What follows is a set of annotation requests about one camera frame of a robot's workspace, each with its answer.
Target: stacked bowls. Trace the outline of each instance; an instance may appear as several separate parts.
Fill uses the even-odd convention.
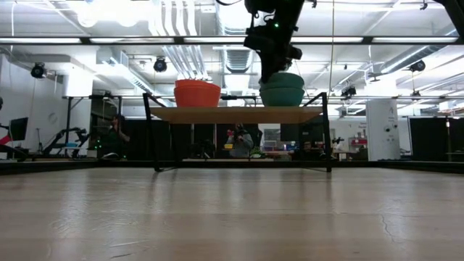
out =
[[[217,107],[220,87],[202,80],[177,80],[174,96],[177,107]]]
[[[260,96],[266,107],[295,107],[302,103],[305,81],[299,75],[277,72],[267,83],[260,82]]]

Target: monitor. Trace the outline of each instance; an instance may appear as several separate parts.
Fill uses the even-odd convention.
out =
[[[28,129],[28,118],[9,121],[9,136],[13,141],[24,141],[26,139],[26,130]]]

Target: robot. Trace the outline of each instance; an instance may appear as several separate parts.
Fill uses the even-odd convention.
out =
[[[246,30],[244,45],[255,50],[261,58],[261,81],[267,83],[270,76],[291,66],[293,59],[301,59],[302,50],[293,47],[291,37],[298,31],[297,22],[305,0],[244,0],[245,7],[252,15],[252,24]],[[316,8],[317,0],[312,2]],[[434,0],[444,6],[449,18],[455,25],[460,36],[464,36],[464,0]],[[266,24],[254,26],[258,12],[273,14],[265,20]]]

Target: wooden floor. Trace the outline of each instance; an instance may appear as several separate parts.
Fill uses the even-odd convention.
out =
[[[464,176],[91,169],[0,177],[1,260],[463,260]]]

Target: shelf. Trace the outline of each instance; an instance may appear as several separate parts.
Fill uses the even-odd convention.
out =
[[[152,114],[172,124],[304,123],[322,113],[322,107],[153,107]]]

